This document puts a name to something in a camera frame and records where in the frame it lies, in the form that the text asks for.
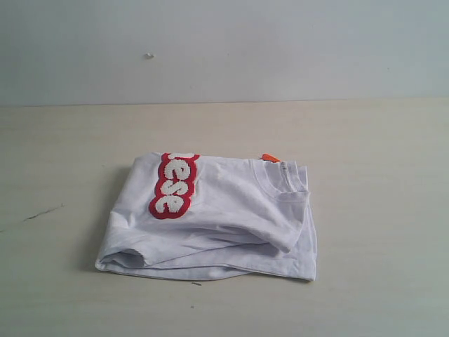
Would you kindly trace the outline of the white t-shirt red lettering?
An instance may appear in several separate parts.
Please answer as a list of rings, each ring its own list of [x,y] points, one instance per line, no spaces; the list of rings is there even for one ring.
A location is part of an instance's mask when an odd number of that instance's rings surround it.
[[[149,153],[132,165],[95,267],[157,279],[258,273],[312,281],[316,257],[305,167]]]

